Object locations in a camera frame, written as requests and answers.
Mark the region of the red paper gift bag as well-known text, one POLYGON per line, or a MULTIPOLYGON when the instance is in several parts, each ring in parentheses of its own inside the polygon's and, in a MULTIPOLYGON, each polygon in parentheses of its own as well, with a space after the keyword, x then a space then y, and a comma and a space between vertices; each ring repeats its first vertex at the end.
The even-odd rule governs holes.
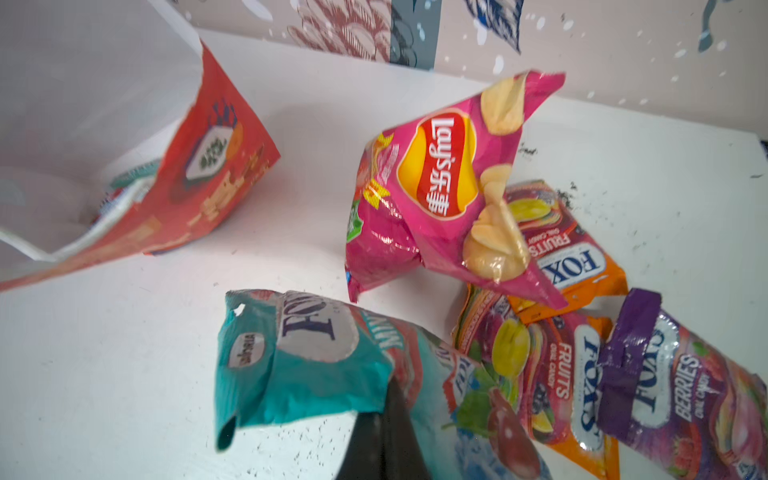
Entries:
POLYGON ((1 5, 1 287, 196 241, 279 159, 173 1, 1 5), (114 177, 161 159, 92 225, 114 177))

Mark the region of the green snack packet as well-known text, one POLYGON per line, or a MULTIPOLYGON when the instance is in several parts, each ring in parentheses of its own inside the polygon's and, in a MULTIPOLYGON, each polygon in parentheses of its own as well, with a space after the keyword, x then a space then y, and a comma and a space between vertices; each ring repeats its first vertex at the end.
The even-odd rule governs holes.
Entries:
POLYGON ((216 448, 246 427, 380 413, 404 394, 430 479, 547 479, 485 369, 424 328, 316 294, 226 294, 215 379, 216 448))

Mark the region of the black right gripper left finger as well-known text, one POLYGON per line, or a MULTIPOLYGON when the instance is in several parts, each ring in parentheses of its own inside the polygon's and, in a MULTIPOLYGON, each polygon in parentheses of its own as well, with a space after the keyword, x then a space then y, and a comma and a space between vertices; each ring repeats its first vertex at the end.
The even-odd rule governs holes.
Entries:
POLYGON ((380 413, 360 413, 336 480, 384 480, 384 428, 380 413))

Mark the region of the orange Fox's candy bag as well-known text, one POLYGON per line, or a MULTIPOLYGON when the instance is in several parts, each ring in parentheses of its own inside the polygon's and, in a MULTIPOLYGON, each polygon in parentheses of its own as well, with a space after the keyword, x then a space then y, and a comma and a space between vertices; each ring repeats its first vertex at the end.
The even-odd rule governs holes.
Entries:
POLYGON ((508 186, 505 200, 532 258, 567 301, 564 308, 554 309, 510 297, 512 311, 523 323, 574 312, 597 297, 628 293, 624 270, 576 220, 567 194, 533 180, 508 186))
POLYGON ((453 343, 482 364, 532 439, 597 479, 617 479, 618 442, 596 421, 597 361, 612 328, 579 312, 524 324, 506 297, 470 285, 453 343))

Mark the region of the purple Fox's candy bag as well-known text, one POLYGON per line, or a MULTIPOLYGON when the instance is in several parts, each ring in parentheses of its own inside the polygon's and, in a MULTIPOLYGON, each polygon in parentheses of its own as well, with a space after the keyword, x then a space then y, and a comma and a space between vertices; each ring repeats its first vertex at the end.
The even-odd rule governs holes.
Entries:
POLYGON ((626 296, 599 356, 597 424, 676 479, 767 476, 767 387, 674 319, 626 296))

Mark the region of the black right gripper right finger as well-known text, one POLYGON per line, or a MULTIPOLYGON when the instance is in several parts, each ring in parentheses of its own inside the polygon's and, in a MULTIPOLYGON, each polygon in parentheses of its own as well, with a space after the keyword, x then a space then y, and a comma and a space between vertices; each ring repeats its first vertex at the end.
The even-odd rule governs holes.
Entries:
POLYGON ((388 384, 383 412, 383 478, 431 478, 405 404, 404 394, 395 379, 388 384))

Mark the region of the pink Lay's chips bag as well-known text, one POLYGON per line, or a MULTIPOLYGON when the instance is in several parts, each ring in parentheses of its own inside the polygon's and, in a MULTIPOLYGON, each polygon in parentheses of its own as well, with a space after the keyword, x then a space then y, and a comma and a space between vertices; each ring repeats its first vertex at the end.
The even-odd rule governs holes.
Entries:
POLYGON ((529 70, 380 133, 357 172, 345 253, 348 295, 424 267, 561 308, 505 200, 524 123, 565 83, 529 70))

